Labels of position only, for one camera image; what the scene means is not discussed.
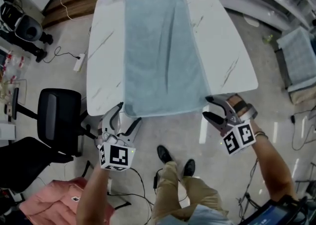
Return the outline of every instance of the power strip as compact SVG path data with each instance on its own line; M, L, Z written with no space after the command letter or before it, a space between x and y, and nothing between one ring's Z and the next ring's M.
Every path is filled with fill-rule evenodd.
M74 66L74 71L79 72L81 70L81 67L83 65L84 59L85 59L85 54L81 53L79 54L80 59L76 61L76 64Z

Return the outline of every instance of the monitor screen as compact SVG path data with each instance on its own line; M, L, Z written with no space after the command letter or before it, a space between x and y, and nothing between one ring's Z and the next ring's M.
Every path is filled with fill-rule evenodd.
M263 213L261 213L254 220L250 221L249 225L276 225L278 224L285 216L287 212L279 207L270 206Z

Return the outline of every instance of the pink cloth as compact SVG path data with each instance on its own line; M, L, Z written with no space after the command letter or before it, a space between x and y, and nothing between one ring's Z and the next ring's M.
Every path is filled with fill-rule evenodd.
M53 180L36 194L21 203L20 209L35 225L75 225L78 201L87 181L76 178L70 181ZM114 208L108 205L105 224L109 224Z

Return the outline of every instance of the white table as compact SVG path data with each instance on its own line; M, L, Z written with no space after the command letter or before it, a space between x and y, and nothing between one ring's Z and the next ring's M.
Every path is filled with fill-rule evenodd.
M187 0L211 94L253 90L258 81L249 55L218 0ZM124 0L98 0L87 67L87 109L103 115L123 101Z

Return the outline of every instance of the towel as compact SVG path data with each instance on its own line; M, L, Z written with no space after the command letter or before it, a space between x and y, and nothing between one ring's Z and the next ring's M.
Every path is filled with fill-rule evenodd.
M124 110L129 117L203 108L210 95L186 0L125 0Z

